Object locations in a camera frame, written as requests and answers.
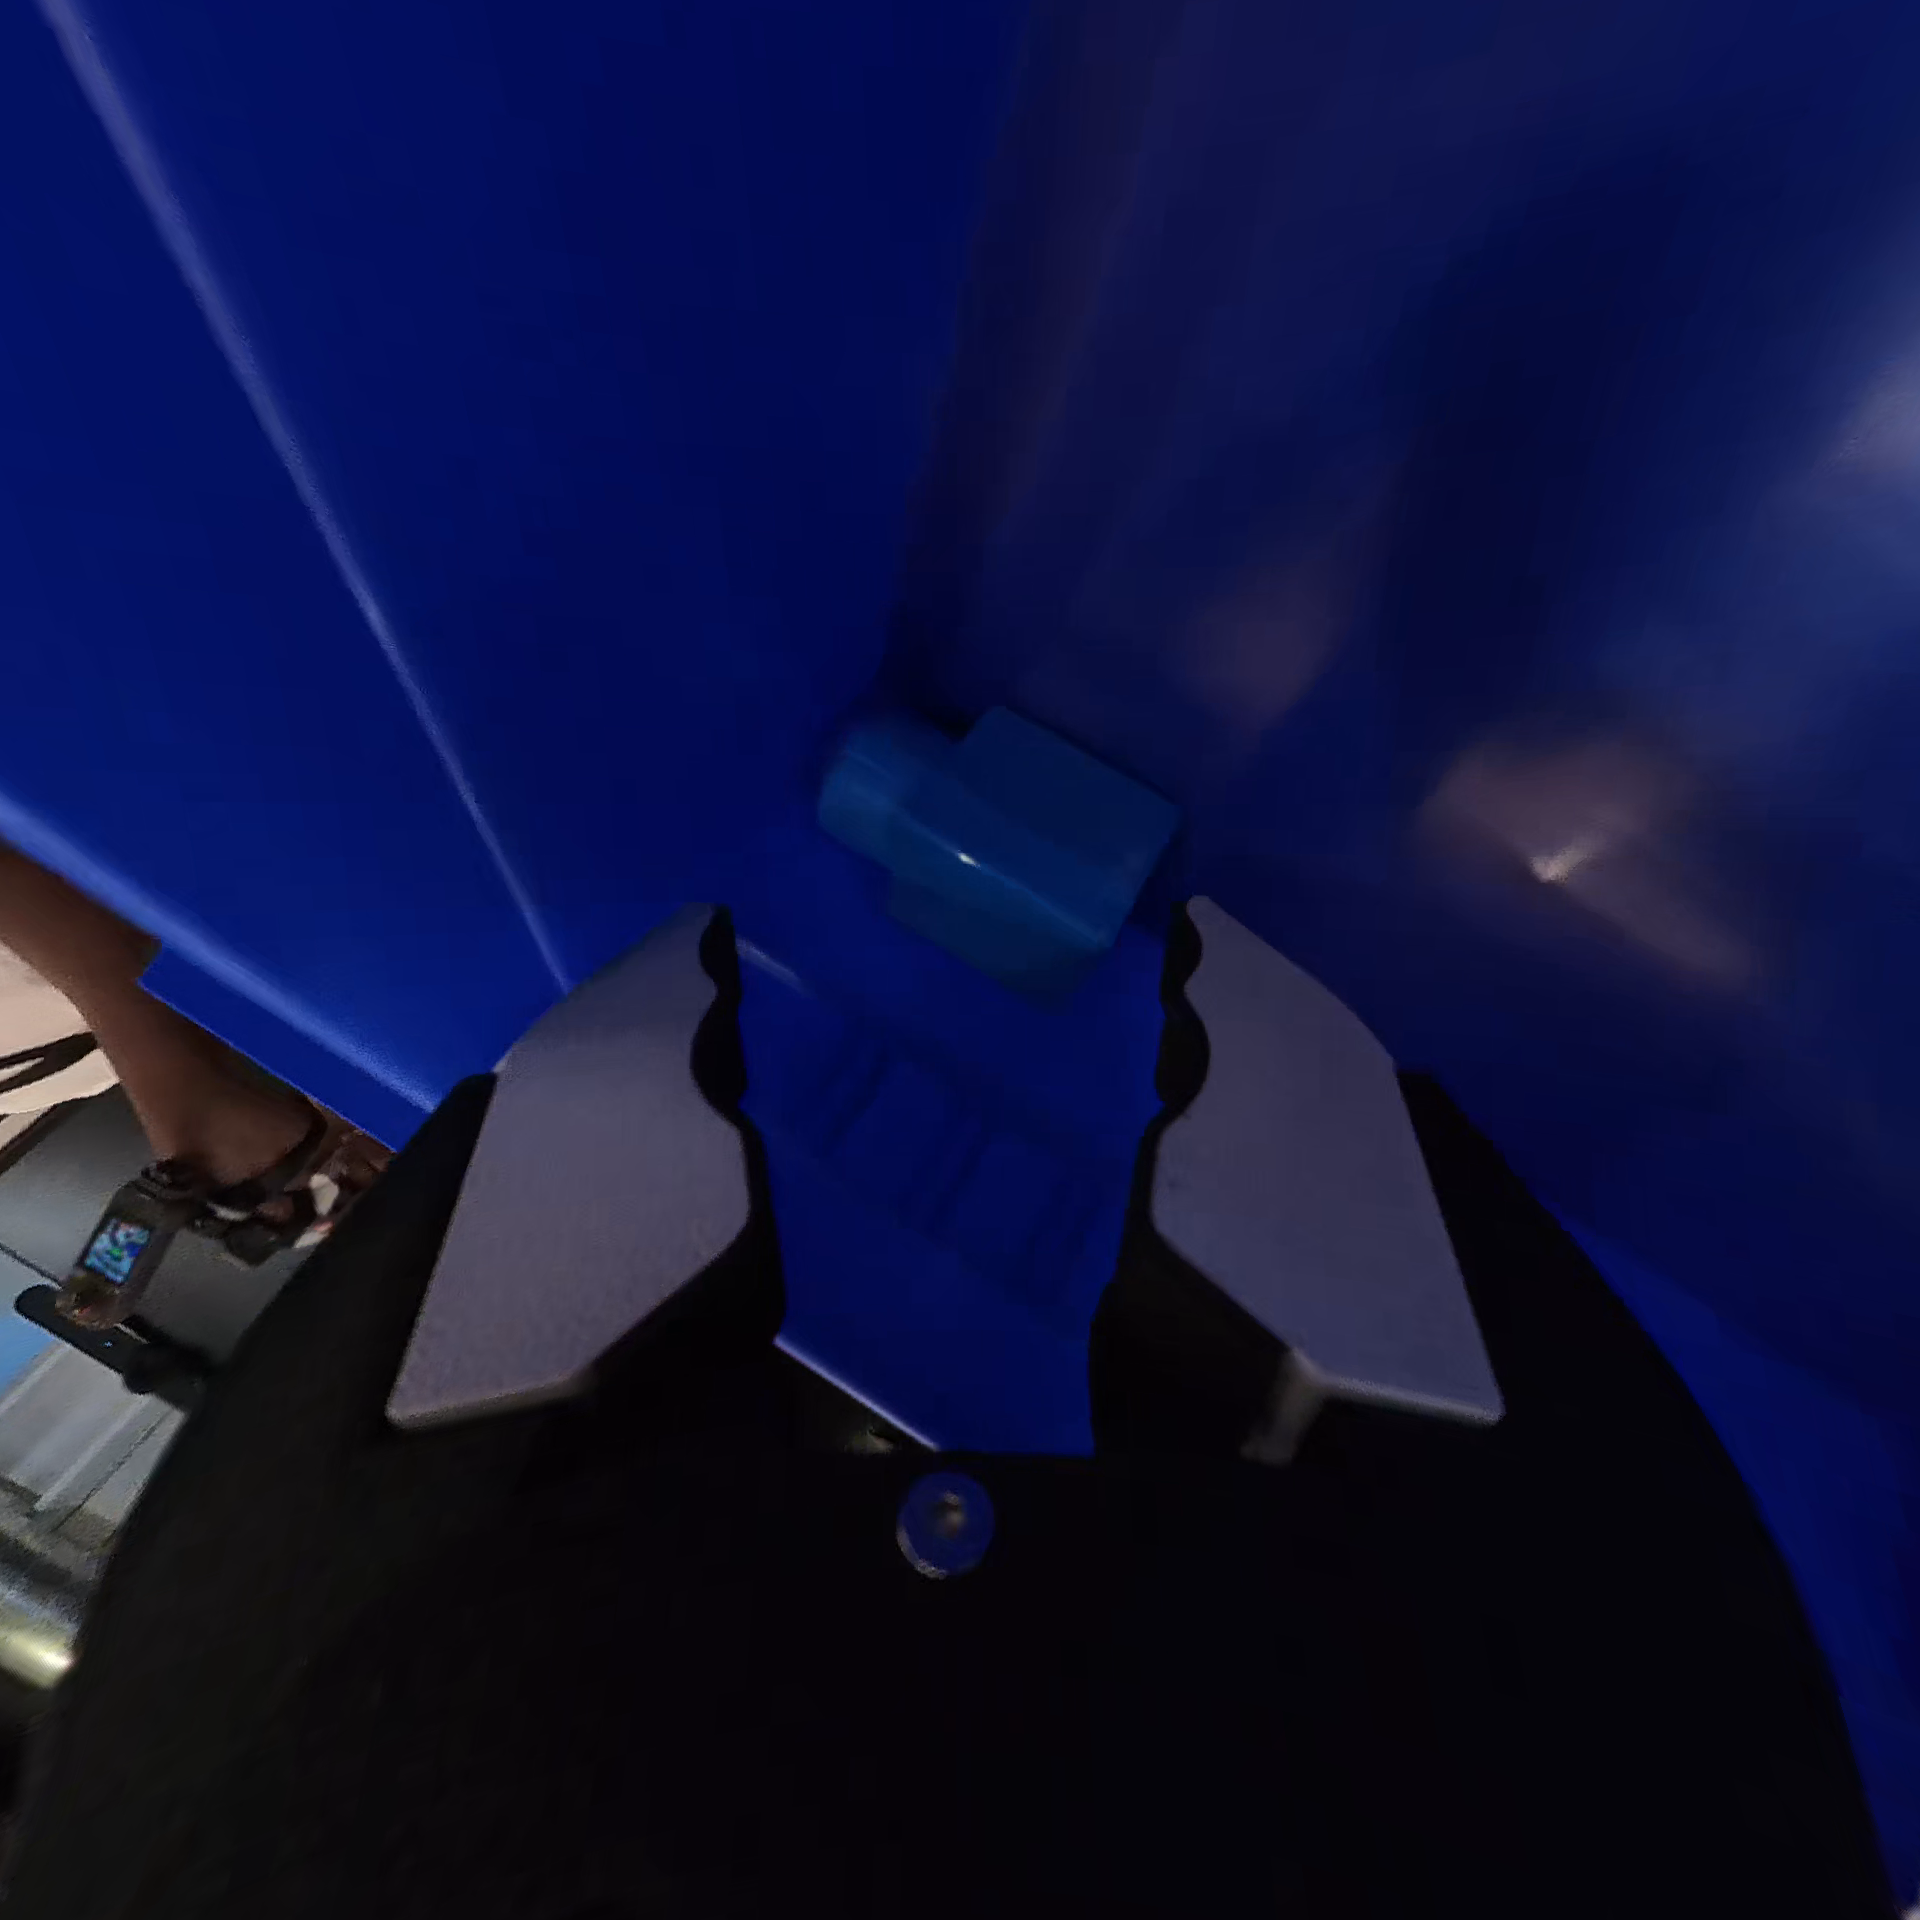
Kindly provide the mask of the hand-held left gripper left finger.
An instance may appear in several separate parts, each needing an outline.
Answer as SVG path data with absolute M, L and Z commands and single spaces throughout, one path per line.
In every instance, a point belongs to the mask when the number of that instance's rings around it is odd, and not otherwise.
M 553 1004 L 493 1072 L 389 1419 L 446 1428 L 677 1385 L 783 1321 L 744 1115 L 729 911 L 692 903 Z

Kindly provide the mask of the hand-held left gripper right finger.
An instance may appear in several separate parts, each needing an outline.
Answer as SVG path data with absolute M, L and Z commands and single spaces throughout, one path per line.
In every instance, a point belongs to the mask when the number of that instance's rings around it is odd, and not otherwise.
M 1372 1029 L 1205 895 L 1173 911 L 1158 1007 L 1158 1107 L 1094 1304 L 1094 1452 L 1279 1468 L 1335 1405 L 1496 1427 L 1496 1369 Z

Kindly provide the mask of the blue single-stud toy block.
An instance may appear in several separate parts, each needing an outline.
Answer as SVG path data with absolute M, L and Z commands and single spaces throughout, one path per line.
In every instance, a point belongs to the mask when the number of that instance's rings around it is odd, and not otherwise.
M 949 957 L 1061 1000 L 1115 945 L 1182 811 L 1008 709 L 961 735 L 900 712 L 848 732 L 819 825 L 887 878 L 887 910 Z

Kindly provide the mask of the blue plastic storage bin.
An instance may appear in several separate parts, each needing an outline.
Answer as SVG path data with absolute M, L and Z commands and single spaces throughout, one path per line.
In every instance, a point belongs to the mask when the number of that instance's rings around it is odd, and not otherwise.
M 1182 811 L 1057 1000 L 819 825 L 992 709 Z M 397 1144 L 4 1915 L 1915 1915 L 1915 4 L 4 4 L 4 844 Z M 1190 895 L 1496 1427 L 1094 1452 Z M 694 903 L 775 1345 L 396 1428 Z

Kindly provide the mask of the black device with stickers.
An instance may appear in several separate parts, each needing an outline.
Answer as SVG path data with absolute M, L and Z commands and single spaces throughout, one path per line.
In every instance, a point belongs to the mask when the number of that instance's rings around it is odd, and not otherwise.
M 313 1248 L 342 1200 L 345 1188 L 316 1171 L 220 1188 L 190 1160 L 164 1159 L 112 1195 L 63 1277 L 25 1286 L 13 1309 L 129 1395 L 190 1413 L 212 1358 L 160 1329 L 149 1309 L 171 1253 L 195 1244 L 251 1272 Z

